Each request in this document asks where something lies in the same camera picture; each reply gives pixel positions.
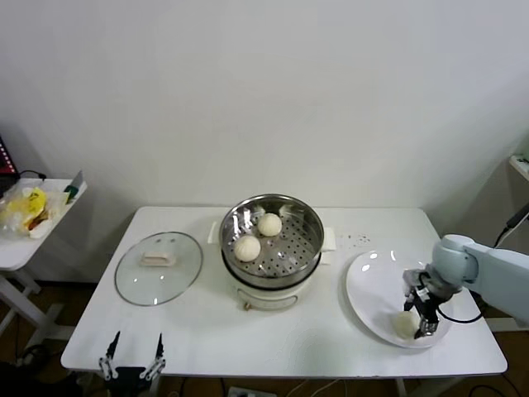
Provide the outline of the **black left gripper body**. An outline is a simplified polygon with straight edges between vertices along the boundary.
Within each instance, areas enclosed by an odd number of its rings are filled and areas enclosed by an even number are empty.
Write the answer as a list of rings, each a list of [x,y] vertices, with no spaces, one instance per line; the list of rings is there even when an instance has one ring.
[[[107,382],[110,393],[141,393],[151,387],[151,381],[146,377],[140,378],[145,367],[122,366],[117,368],[118,377]]]

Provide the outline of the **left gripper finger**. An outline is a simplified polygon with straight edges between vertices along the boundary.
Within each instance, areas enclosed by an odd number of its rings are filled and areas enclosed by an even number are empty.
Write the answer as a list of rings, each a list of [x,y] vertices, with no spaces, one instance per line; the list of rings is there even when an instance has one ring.
[[[165,368],[164,344],[162,333],[158,338],[154,360],[140,373],[141,380],[155,380]]]
[[[120,331],[116,333],[115,337],[108,345],[105,356],[100,357],[98,360],[100,370],[102,371],[102,375],[105,380],[116,380],[118,378],[117,369],[113,364],[113,357],[117,348],[120,334]]]

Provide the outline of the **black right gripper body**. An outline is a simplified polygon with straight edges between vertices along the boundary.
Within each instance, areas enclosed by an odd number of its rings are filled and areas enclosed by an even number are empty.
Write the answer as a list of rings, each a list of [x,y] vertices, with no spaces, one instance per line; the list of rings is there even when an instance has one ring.
[[[440,300],[427,287],[415,286],[412,289],[412,303],[421,317],[423,328],[436,328],[439,323],[437,308]]]

